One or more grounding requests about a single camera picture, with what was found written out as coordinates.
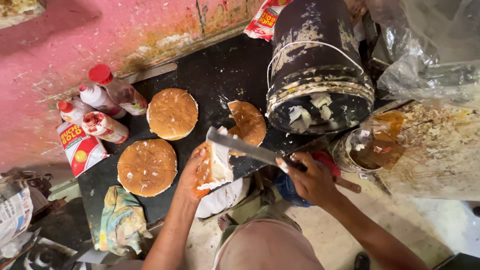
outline cloth rag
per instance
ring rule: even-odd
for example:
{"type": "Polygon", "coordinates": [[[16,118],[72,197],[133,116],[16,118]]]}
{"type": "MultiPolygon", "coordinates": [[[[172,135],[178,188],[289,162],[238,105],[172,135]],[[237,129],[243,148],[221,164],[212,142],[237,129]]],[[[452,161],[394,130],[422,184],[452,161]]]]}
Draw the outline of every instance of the cloth rag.
{"type": "Polygon", "coordinates": [[[146,228],[144,210],[137,199],[123,187],[114,185],[108,189],[104,202],[99,249],[124,256],[130,246],[139,254],[142,249],[138,242],[153,236],[146,228]]]}

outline bucket handle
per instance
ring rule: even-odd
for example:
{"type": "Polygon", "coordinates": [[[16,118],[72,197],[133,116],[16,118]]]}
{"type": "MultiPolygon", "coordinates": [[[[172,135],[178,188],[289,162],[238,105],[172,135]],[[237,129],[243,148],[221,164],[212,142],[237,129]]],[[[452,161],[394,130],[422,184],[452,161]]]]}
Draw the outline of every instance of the bucket handle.
{"type": "Polygon", "coordinates": [[[342,50],[340,50],[339,48],[333,46],[333,45],[330,45],[328,43],[325,43],[325,42],[320,42],[320,41],[311,41],[311,40],[307,40],[307,41],[295,41],[295,42],[290,42],[288,44],[286,44],[285,46],[283,46],[276,54],[275,56],[272,58],[272,60],[270,61],[270,63],[268,64],[268,68],[267,68],[267,86],[268,86],[268,91],[270,91],[270,79],[269,79],[269,75],[270,75],[270,66],[272,65],[273,63],[273,60],[275,60],[275,58],[278,57],[278,55],[287,47],[287,46],[290,46],[292,44],[298,44],[298,43],[316,43],[316,44],[321,44],[321,45],[325,45],[325,46],[329,46],[331,48],[334,48],[336,49],[337,51],[339,51],[343,56],[345,56],[348,60],[350,60],[358,69],[361,70],[361,73],[360,75],[363,74],[363,69],[361,68],[361,66],[359,64],[357,64],[355,61],[353,61],[346,53],[344,53],[342,50]]]}

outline metal blade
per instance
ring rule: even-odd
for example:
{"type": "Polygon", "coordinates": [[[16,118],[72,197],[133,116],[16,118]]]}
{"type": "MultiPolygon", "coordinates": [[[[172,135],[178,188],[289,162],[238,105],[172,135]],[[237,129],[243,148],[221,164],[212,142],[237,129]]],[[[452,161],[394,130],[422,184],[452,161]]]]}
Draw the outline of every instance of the metal blade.
{"type": "Polygon", "coordinates": [[[249,157],[274,166],[277,166],[275,159],[282,157],[280,154],[272,152],[263,147],[249,145],[243,140],[234,139],[226,135],[218,134],[218,130],[214,127],[210,127],[210,129],[208,129],[207,140],[212,141],[216,144],[226,146],[230,149],[234,149],[238,152],[245,153],[245,155],[249,157]]]}

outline knife handle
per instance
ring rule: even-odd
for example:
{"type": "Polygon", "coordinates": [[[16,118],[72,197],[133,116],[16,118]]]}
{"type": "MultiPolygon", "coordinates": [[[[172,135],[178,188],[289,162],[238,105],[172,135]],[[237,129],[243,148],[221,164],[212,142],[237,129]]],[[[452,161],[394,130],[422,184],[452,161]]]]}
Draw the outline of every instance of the knife handle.
{"type": "Polygon", "coordinates": [[[300,172],[306,172],[308,170],[307,166],[303,165],[303,163],[299,161],[293,161],[291,159],[283,159],[285,162],[288,164],[288,166],[291,166],[300,172]]]}

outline red bottle cap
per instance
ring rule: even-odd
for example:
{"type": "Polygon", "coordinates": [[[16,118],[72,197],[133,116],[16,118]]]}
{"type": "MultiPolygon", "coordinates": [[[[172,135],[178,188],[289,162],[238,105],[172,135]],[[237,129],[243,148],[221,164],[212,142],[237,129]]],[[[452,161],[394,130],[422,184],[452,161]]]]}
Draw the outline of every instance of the red bottle cap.
{"type": "Polygon", "coordinates": [[[57,104],[58,108],[62,112],[71,112],[73,110],[73,105],[71,103],[68,103],[66,101],[60,101],[57,104]]]}
{"type": "Polygon", "coordinates": [[[83,92],[83,91],[85,91],[86,89],[87,89],[87,86],[84,85],[84,84],[81,84],[81,85],[78,87],[78,90],[79,90],[80,92],[83,92]]]}
{"type": "Polygon", "coordinates": [[[90,69],[90,71],[88,72],[88,77],[90,78],[90,80],[98,82],[102,85],[109,84],[113,79],[110,68],[104,64],[96,65],[92,69],[90,69]]]}

